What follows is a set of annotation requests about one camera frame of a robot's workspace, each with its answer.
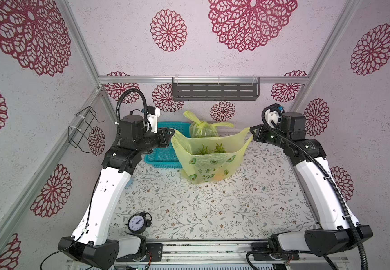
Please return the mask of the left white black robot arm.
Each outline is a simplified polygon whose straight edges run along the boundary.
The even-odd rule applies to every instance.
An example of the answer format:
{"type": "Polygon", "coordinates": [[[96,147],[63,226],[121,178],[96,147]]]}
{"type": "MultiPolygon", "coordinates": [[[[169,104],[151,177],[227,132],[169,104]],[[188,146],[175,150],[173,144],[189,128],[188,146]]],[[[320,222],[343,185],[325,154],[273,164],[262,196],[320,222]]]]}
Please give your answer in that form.
{"type": "Polygon", "coordinates": [[[120,195],[142,155],[168,147],[174,135],[172,129],[158,128],[157,118],[152,114],[127,115],[119,121],[116,139],[105,153],[89,206],[71,236],[60,239],[59,252],[101,270],[108,270],[125,256],[143,259],[147,255],[145,237],[132,232],[111,240],[108,231],[120,195]]]}

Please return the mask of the yellow plastic bag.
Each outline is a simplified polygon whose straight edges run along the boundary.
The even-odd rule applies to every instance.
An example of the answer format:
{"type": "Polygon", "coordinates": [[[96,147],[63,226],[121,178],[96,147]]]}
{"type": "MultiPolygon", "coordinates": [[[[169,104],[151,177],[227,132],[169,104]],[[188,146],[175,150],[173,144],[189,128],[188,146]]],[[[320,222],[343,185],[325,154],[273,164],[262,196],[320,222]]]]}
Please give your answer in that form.
{"type": "Polygon", "coordinates": [[[249,128],[234,135],[206,138],[188,138],[175,131],[171,143],[182,165],[182,177],[197,185],[231,177],[243,163],[244,154],[252,139],[249,128]],[[216,144],[222,144],[226,153],[196,155],[202,144],[212,151],[216,144]]]}
{"type": "Polygon", "coordinates": [[[189,135],[191,138],[219,137],[217,127],[234,128],[234,124],[228,122],[208,123],[199,120],[191,111],[185,111],[183,115],[192,123],[189,126],[189,135]]]}

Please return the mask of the pineapple back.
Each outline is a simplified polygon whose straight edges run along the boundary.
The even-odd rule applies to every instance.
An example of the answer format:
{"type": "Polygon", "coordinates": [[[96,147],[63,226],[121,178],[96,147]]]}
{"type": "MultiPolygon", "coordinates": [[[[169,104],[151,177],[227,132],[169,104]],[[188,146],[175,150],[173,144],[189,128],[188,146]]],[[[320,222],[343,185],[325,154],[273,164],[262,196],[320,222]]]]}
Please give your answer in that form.
{"type": "Polygon", "coordinates": [[[222,144],[216,144],[215,149],[212,151],[214,154],[224,154],[226,153],[225,148],[222,144]]]}

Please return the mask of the yellow plastic bag top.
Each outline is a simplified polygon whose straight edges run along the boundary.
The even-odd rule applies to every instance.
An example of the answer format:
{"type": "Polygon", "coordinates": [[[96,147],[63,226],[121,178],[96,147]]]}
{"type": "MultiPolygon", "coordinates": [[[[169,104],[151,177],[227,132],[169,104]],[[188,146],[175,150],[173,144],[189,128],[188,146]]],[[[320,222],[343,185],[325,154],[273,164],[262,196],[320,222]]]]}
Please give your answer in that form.
{"type": "Polygon", "coordinates": [[[199,120],[191,111],[185,111],[183,115],[192,123],[189,126],[189,135],[191,138],[219,137],[217,127],[234,128],[234,124],[228,122],[208,123],[199,120]]]}

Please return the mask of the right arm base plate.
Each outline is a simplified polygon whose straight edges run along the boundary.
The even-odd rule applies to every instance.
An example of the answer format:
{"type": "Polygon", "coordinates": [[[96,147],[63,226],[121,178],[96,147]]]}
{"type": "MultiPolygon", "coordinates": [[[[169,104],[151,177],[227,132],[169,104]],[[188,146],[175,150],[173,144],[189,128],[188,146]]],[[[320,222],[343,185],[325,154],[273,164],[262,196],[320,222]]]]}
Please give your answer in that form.
{"type": "Polygon", "coordinates": [[[284,251],[270,242],[254,242],[251,244],[253,259],[255,261],[296,261],[299,260],[299,253],[284,251]]]}

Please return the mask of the yellow plastic bag bottom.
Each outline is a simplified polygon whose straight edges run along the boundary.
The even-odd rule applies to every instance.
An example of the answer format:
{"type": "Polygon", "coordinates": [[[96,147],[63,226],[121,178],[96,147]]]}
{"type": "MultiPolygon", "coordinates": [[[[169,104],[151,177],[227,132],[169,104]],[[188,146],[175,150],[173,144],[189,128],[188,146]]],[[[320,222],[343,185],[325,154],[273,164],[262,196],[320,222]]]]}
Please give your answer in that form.
{"type": "Polygon", "coordinates": [[[175,131],[171,143],[182,165],[182,177],[197,185],[231,177],[243,163],[244,154],[252,139],[249,128],[234,135],[206,138],[188,138],[175,131]],[[196,155],[202,144],[212,151],[216,144],[222,144],[226,153],[196,155]]]}

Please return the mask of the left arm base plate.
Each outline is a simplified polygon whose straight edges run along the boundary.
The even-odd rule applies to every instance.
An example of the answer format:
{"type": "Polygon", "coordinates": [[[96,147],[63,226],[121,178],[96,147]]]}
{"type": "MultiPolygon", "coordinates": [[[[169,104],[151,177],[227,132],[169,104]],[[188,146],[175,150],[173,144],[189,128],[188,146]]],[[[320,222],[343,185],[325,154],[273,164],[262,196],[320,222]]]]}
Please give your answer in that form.
{"type": "Polygon", "coordinates": [[[161,262],[162,253],[163,253],[163,244],[162,243],[147,243],[146,254],[141,255],[127,255],[121,258],[117,258],[116,262],[161,262]]]}

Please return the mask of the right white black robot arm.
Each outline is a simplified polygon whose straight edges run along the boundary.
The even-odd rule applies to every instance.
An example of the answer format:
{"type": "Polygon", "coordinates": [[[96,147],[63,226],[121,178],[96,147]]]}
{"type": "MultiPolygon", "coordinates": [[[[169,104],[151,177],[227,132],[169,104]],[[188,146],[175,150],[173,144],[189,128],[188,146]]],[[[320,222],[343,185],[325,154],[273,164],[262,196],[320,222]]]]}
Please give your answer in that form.
{"type": "Polygon", "coordinates": [[[318,228],[273,235],[269,242],[275,251],[308,252],[317,256],[348,251],[373,237],[348,207],[319,141],[306,138],[306,118],[297,112],[285,113],[282,107],[267,107],[262,124],[250,128],[256,142],[283,150],[318,221],[318,228]]]}

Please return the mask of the pineapple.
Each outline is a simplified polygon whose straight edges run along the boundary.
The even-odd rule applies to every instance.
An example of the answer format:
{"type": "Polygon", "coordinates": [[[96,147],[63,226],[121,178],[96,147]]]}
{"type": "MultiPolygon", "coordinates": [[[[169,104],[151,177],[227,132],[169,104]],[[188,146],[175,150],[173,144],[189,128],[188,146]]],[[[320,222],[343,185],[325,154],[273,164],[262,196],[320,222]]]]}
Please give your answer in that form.
{"type": "Polygon", "coordinates": [[[214,154],[224,154],[226,153],[225,148],[222,144],[216,144],[215,149],[212,151],[214,154]]]}
{"type": "Polygon", "coordinates": [[[211,153],[212,153],[212,150],[209,149],[204,144],[202,144],[202,147],[198,148],[198,151],[196,152],[196,155],[207,155],[207,154],[211,154],[211,153]]]}

